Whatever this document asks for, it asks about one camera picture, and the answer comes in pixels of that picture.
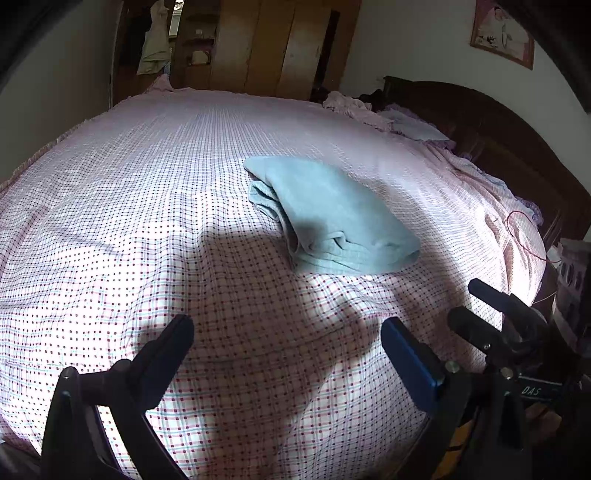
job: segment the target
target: metal screw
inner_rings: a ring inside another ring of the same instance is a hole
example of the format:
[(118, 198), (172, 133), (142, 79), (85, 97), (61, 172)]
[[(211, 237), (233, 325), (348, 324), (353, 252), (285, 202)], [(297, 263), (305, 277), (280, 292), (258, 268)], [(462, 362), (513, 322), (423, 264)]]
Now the metal screw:
[(453, 360), (448, 360), (445, 362), (445, 370), (451, 374), (457, 374), (460, 371), (460, 365), (458, 365), (457, 362), (454, 362)]
[(64, 370), (64, 371), (61, 373), (61, 377), (62, 377), (62, 378), (65, 378), (65, 379), (67, 380), (67, 379), (68, 379), (68, 378), (70, 378), (70, 376), (72, 375), (72, 373), (73, 373), (73, 370), (74, 370), (74, 369), (73, 369), (72, 367), (68, 367), (68, 368), (66, 368), (66, 369), (65, 369), (65, 370)]
[(501, 368), (501, 375), (507, 380), (511, 380), (513, 378), (513, 370), (509, 367), (503, 367)]

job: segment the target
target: light blue towel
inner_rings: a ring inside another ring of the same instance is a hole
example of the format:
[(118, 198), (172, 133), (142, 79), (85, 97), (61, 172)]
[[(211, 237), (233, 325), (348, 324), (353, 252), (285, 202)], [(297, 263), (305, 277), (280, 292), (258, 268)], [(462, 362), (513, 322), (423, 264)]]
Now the light blue towel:
[(281, 222), (295, 271), (365, 275), (416, 261), (420, 243), (369, 188), (295, 157), (251, 157), (248, 199)]

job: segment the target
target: picture frame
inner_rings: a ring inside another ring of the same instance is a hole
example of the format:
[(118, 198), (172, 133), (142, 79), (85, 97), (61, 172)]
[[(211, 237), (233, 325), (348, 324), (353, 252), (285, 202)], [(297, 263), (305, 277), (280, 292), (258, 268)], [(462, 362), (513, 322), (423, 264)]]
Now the picture frame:
[(533, 37), (492, 0), (476, 0), (470, 45), (534, 69)]

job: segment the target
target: wooden headboard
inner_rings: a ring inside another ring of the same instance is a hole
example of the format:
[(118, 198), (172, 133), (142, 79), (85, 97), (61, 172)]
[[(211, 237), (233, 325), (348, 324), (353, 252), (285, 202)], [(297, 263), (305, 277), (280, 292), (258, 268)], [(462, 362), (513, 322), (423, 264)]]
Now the wooden headboard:
[(591, 225), (591, 195), (521, 117), (495, 99), (459, 85), (385, 77), (385, 104), (395, 102), (431, 122), (470, 153), (482, 170), (542, 211), (546, 248), (561, 236), (582, 239)]

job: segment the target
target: pink checkered sheet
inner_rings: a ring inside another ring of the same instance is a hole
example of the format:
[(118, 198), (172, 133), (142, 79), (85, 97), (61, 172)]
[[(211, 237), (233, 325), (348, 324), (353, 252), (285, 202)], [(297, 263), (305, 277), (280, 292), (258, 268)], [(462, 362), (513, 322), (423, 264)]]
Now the pink checkered sheet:
[[(420, 259), (396, 274), (295, 275), (279, 224), (248, 202), (252, 155), (343, 168), (420, 238)], [(29, 163), (0, 192), (0, 429), (37, 451), (63, 368), (131, 359), (184, 312), (194, 345), (147, 417), (189, 477), (357, 478), (401, 459), (424, 420), (382, 351), (382, 321), (479, 368), (447, 312), (467, 305), (500, 327), (468, 281), (530, 303), (545, 266), (504, 225), (522, 207), (470, 162), (307, 102), (152, 91)], [(544, 256), (525, 216), (509, 225)]]

